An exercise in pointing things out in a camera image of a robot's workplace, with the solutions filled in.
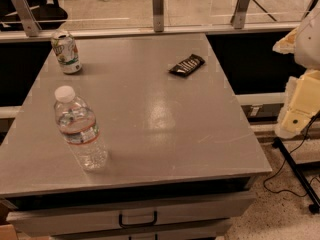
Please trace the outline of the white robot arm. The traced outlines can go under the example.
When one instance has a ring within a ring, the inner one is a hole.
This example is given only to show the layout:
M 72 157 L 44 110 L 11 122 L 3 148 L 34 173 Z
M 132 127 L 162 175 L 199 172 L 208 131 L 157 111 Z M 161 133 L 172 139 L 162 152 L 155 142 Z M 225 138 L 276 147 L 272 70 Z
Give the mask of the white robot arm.
M 277 41 L 272 50 L 292 53 L 294 61 L 306 69 L 299 78 L 289 77 L 284 105 L 275 126 L 278 137 L 291 139 L 320 112 L 320 9 L 314 8 L 297 28 Z

